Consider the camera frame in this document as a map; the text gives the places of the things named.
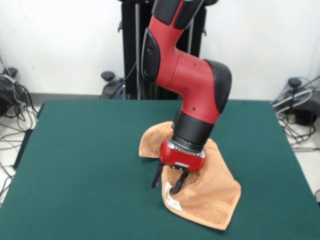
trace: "green table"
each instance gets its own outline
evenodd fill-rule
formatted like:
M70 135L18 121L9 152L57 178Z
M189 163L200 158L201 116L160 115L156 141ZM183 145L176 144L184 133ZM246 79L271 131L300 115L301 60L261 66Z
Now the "green table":
M1 240L319 240L320 208L267 102L230 101L212 138L242 196L227 231L168 211L142 134L179 101L48 101L0 209Z

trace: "orange towel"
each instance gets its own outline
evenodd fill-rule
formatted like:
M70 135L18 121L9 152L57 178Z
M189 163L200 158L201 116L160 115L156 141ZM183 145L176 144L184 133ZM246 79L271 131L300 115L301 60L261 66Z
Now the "orange towel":
M164 122L149 128L142 136L139 156L157 158L162 141L173 135L171 126L172 122ZM225 230L239 201L241 186L233 178L213 140L208 139L204 152L206 160L203 168L197 173L190 172L176 195L171 195L170 189L182 171L169 166L163 168L162 199L171 212L182 218Z

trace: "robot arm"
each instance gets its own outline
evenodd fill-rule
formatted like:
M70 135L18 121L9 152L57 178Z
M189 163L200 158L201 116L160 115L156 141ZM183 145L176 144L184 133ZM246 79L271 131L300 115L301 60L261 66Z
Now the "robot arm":
M156 0L142 48L142 75L150 83L182 96L173 121L172 139L163 141L161 164L152 187L158 185L163 165L183 170L173 193L180 191L188 172L198 172L205 162L203 147L231 90L227 66L192 56L176 48L204 0Z

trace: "red plastic housing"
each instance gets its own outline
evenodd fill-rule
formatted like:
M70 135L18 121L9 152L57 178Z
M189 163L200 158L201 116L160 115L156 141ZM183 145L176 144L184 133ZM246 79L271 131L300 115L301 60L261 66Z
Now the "red plastic housing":
M173 167L176 162L188 165L188 171L198 172L205 164L205 157L191 155L169 147L168 140L164 140L159 149L159 159L162 164Z
M209 63L176 48L183 30L152 16L149 30L160 50L160 66L156 84L182 96L181 111L197 120L215 124L220 115L215 101L215 79Z

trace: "white label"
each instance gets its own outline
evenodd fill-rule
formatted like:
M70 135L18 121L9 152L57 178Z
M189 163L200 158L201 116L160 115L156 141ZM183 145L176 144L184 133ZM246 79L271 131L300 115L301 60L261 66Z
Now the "white label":
M172 186L169 182L166 182L165 187L164 187L164 198L166 203L174 208L175 210L178 211L182 211L182 208L180 206L180 202L178 202L177 200L174 200L171 196L170 196L170 190L172 189Z

